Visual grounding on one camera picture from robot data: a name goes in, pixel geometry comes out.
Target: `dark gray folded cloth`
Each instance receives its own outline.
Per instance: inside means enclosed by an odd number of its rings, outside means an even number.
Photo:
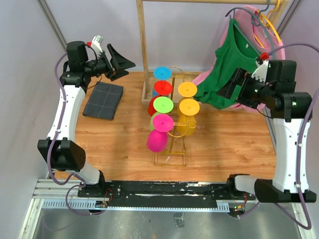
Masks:
[[[123,86],[100,82],[86,104],[83,115],[112,120],[123,94]]]

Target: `gray floor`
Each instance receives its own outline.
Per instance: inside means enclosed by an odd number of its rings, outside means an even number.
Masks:
[[[34,236],[34,239],[95,238],[301,239],[301,236],[297,226],[272,204],[261,204],[240,220],[226,213],[184,213],[184,227],[180,228],[175,224],[174,212],[106,211],[100,216],[84,217],[64,209],[46,209],[41,212]]]

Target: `wooden clothing rack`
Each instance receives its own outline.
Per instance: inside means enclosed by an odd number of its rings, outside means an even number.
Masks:
[[[145,33],[145,19],[144,19],[144,1],[161,1],[161,2],[195,2],[195,3],[232,3],[232,4],[259,4],[259,5],[267,5],[268,0],[136,0],[137,9],[138,9],[138,17],[139,17],[139,27],[140,27],[140,38],[141,38],[141,46],[142,46],[142,57],[143,57],[143,69],[144,69],[144,87],[142,94],[142,103],[143,105],[148,105],[152,98],[152,87],[153,84],[157,81],[153,77],[153,72],[149,70],[148,63],[148,54],[147,54],[147,46],[146,46],[146,33]],[[278,0],[270,0],[271,5],[276,5]],[[285,8],[287,7],[289,0],[280,0],[281,4],[277,11],[272,12],[269,20],[276,25],[282,14],[284,13]],[[198,76],[200,72],[188,72],[187,79],[188,81],[192,81],[196,76]],[[180,73],[172,74],[172,77],[175,77],[177,80],[176,87],[179,86],[178,80],[185,77],[185,75],[181,75]],[[173,99],[174,105],[179,101],[178,98]]]

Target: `clothing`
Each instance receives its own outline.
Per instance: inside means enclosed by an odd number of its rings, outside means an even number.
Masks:
[[[245,9],[251,11],[251,12],[255,12],[257,8],[250,6],[250,5],[246,5],[243,6]],[[250,40],[250,42],[260,51],[260,52],[265,52],[265,51],[270,51],[271,47],[270,47],[270,43],[268,38],[265,36],[264,34],[264,30],[262,29],[261,26],[259,27],[255,27],[251,24],[251,15],[247,12],[245,12],[244,10],[240,10],[237,9],[236,13],[235,13],[235,19],[237,20],[242,32],[245,34],[245,36]],[[226,36],[227,36],[227,32],[228,32],[228,25],[226,26],[226,29],[220,39],[219,45],[222,46]],[[254,38],[254,34],[259,38],[259,40],[262,42],[262,44],[265,46],[265,48],[262,48],[257,41]],[[283,43],[282,42],[277,42],[276,37],[269,31],[269,34],[271,36],[272,41],[274,42],[274,47],[277,48],[279,46],[282,46]],[[280,60],[284,60],[285,59],[285,50],[281,49],[276,51],[276,59],[280,59]],[[210,68],[208,71],[205,71],[203,73],[201,73],[199,76],[197,76],[192,82],[195,85],[199,85],[201,82],[203,82],[208,75],[212,72],[214,66],[215,66],[215,62],[213,63],[212,68]],[[258,110],[262,110],[262,108],[264,107],[264,104],[260,104],[258,105]],[[249,108],[247,106],[241,105],[241,104],[233,104],[230,106],[230,108],[232,109],[242,109],[244,108],[247,111],[250,112],[257,112],[255,109]]]
[[[241,87],[236,86],[230,99],[217,95],[217,91],[226,85],[236,68],[243,68],[248,72],[253,72],[257,68],[258,53],[247,43],[234,24],[237,24],[236,20],[230,19],[225,42],[215,52],[215,67],[205,81],[197,86],[194,96],[197,101],[211,104],[219,110],[233,105],[240,93]]]

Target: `gold wire stand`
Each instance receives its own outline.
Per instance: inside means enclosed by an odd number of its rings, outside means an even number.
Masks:
[[[183,75],[183,82],[185,82],[185,75],[188,73],[184,73],[183,70],[179,67],[176,66],[172,66],[171,68],[175,68],[175,69],[179,69],[182,72]],[[174,95],[174,87],[175,87],[175,77],[176,75],[173,74],[172,76],[172,92],[170,94],[170,99],[173,100],[173,95]],[[176,127],[178,126],[186,126],[186,132],[183,135],[178,135],[176,136]],[[154,159],[154,165],[156,166],[164,166],[164,167],[185,167],[187,165],[187,154],[186,154],[186,146],[185,146],[185,134],[187,133],[187,129],[188,129],[189,123],[178,123],[175,122],[174,123],[174,129],[173,129],[173,134],[170,134],[169,132],[167,132],[170,136],[171,136],[171,141],[170,141],[170,146],[169,146],[169,151],[163,151],[161,153],[154,153],[153,154],[153,159]],[[173,151],[173,146],[174,146],[174,139],[175,138],[182,138],[183,139],[183,149],[182,151]],[[168,164],[168,163],[159,163],[159,156],[182,156],[182,164]]]

